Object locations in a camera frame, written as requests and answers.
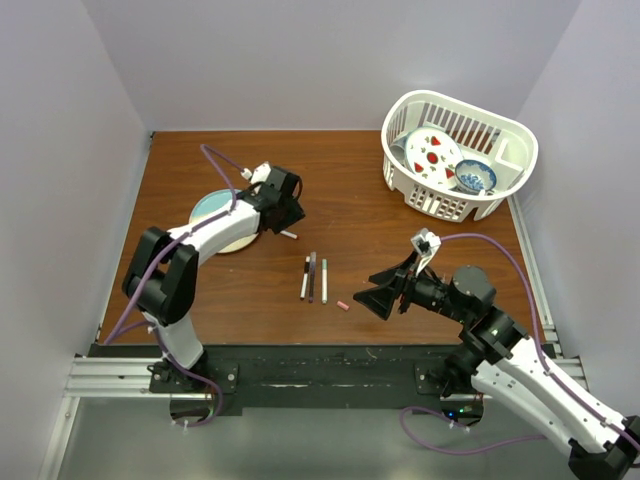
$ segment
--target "light blue plate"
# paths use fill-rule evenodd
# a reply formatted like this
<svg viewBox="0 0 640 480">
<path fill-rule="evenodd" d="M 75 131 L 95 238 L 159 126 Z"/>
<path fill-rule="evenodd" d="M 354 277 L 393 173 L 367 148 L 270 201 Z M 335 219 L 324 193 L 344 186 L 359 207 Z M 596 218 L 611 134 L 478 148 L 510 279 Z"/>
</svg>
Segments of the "light blue plate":
<svg viewBox="0 0 640 480">
<path fill-rule="evenodd" d="M 217 192 L 212 192 L 196 203 L 196 206 L 191 210 L 189 220 L 215 212 L 219 208 L 224 207 L 230 200 L 231 192 L 229 190 L 218 190 Z"/>
<path fill-rule="evenodd" d="M 212 192 L 209 195 L 203 197 L 196 206 L 191 210 L 191 215 L 189 216 L 189 222 L 192 222 L 196 218 L 203 217 L 208 215 L 216 210 L 224 207 L 231 200 L 231 192 L 229 190 L 218 190 L 217 192 Z M 237 252 L 238 250 L 243 249 L 251 242 L 253 242 L 258 237 L 258 234 L 255 233 L 253 235 L 249 235 L 248 237 L 241 238 L 220 250 L 218 253 L 232 253 Z"/>
<path fill-rule="evenodd" d="M 472 195 L 477 195 L 481 190 L 492 190 L 498 181 L 496 172 L 478 160 L 462 160 L 456 165 L 455 174 L 458 188 Z"/>
</svg>

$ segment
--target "gray floor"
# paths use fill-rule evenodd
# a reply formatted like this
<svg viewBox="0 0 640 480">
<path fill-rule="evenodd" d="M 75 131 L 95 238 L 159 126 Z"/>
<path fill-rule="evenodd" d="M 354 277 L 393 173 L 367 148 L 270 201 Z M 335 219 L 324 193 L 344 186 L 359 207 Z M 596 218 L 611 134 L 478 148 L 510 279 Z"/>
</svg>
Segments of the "gray floor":
<svg viewBox="0 0 640 480">
<path fill-rule="evenodd" d="M 495 402 L 472 434 L 415 415 L 414 431 L 454 449 L 536 433 Z M 172 426 L 168 402 L 84 399 L 60 479 L 540 479 L 574 478 L 546 441 L 453 457 L 414 444 L 388 410 L 247 409 L 191 429 Z"/>
</svg>

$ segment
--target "bowl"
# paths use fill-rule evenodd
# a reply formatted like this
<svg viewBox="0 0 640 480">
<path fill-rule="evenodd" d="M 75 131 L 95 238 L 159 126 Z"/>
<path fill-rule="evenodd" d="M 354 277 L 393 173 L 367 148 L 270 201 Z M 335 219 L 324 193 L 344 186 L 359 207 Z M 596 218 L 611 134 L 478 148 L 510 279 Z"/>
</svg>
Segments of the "bowl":
<svg viewBox="0 0 640 480">
<path fill-rule="evenodd" d="M 456 183 L 463 193 L 478 195 L 482 190 L 488 192 L 497 183 L 496 172 L 478 160 L 462 160 L 456 165 Z"/>
</svg>

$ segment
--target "white marker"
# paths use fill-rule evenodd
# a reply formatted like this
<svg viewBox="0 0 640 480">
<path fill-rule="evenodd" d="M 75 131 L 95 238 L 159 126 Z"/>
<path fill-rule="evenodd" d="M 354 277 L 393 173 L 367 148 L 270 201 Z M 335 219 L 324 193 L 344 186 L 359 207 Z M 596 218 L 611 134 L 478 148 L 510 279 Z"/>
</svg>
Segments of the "white marker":
<svg viewBox="0 0 640 480">
<path fill-rule="evenodd" d="M 327 259 L 322 259 L 322 303 L 327 303 Z"/>
<path fill-rule="evenodd" d="M 293 238 L 294 240 L 298 239 L 298 235 L 296 235 L 295 233 L 287 232 L 286 230 L 282 230 L 280 232 L 280 235 L 284 235 L 285 237 Z"/>
<path fill-rule="evenodd" d="M 309 279 L 309 261 L 311 257 L 307 255 L 307 258 L 304 259 L 304 275 L 302 277 L 302 288 L 300 289 L 300 300 L 304 300 L 304 297 L 307 294 L 307 280 Z"/>
</svg>

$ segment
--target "wooden tabletop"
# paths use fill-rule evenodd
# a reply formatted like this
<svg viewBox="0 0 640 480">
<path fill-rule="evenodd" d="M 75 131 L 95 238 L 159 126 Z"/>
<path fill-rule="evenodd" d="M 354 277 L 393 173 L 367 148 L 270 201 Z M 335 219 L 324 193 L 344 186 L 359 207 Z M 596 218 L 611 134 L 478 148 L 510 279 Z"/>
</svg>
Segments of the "wooden tabletop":
<svg viewBox="0 0 640 480">
<path fill-rule="evenodd" d="M 292 240 L 271 232 L 236 253 L 217 255 L 199 270 L 192 308 L 203 343 L 410 344 L 459 343 L 460 326 L 418 307 L 379 320 L 352 300 L 372 285 L 369 275 L 404 260 L 410 237 L 426 227 L 444 236 L 461 232 L 491 235 L 521 265 L 522 254 L 507 202 L 479 222 L 450 223 L 421 214 L 391 192 L 382 177 L 382 147 L 376 131 L 341 132 L 165 132 L 153 139 L 100 340 L 111 331 L 127 299 L 122 279 L 138 239 L 150 226 L 187 223 L 194 205 L 224 187 L 199 146 L 207 143 L 253 169 L 268 161 L 304 181 L 300 203 L 306 218 L 290 228 Z M 236 187 L 246 182 L 224 165 Z M 329 264 L 329 302 L 299 299 L 304 258 L 311 251 Z M 480 240 L 443 245 L 432 266 L 447 277 L 460 265 L 484 268 L 498 290 L 497 303 L 531 330 L 524 288 L 507 260 Z M 320 281 L 316 279 L 316 291 Z M 344 312 L 342 300 L 351 306 Z M 142 319 L 134 312 L 129 322 Z M 123 335 L 120 343 L 150 343 L 146 330 Z"/>
</svg>

